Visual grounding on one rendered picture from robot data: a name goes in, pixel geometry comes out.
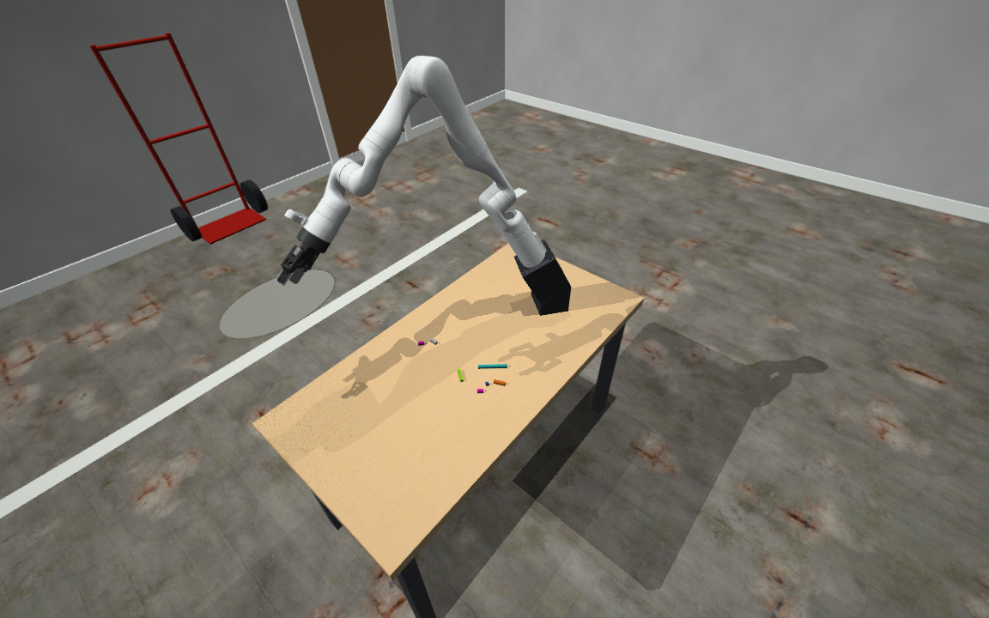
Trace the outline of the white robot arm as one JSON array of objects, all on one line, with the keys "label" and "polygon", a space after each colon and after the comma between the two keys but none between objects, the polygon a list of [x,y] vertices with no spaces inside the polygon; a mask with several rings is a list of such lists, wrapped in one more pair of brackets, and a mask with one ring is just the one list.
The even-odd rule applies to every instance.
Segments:
[{"label": "white robot arm", "polygon": [[289,209],[285,216],[323,241],[332,243],[352,209],[344,198],[345,191],[358,197],[373,191],[385,158],[399,142],[410,110],[422,97],[429,98],[442,116],[448,143],[460,163],[491,177],[492,185],[479,197],[486,214],[505,236],[519,261],[527,269],[537,266],[544,261],[547,250],[539,236],[527,226],[521,212],[507,211],[517,201],[517,193],[500,171],[482,133],[472,121],[450,68],[439,58],[417,56],[407,63],[387,106],[358,146],[365,157],[364,165],[355,163],[352,158],[342,158],[333,166],[325,196],[312,215],[306,219],[305,215]]}]

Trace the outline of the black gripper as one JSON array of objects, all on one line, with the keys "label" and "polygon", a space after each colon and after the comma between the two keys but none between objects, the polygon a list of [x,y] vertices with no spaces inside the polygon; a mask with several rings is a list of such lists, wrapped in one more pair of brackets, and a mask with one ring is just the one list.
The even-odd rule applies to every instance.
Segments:
[{"label": "black gripper", "polygon": [[[300,233],[298,233],[297,239],[301,241],[300,246],[292,246],[292,250],[285,258],[285,261],[280,264],[280,266],[282,266],[282,271],[280,271],[280,274],[276,279],[277,284],[280,286],[285,286],[288,279],[292,282],[292,284],[298,284],[300,278],[305,275],[305,271],[312,269],[314,262],[317,261],[319,253],[325,253],[327,247],[330,245],[330,243],[323,241],[318,236],[315,236],[307,231],[304,227],[302,227]],[[306,265],[303,265],[304,263],[306,263]],[[291,264],[291,266],[289,264]],[[292,271],[294,273],[292,273]]]}]

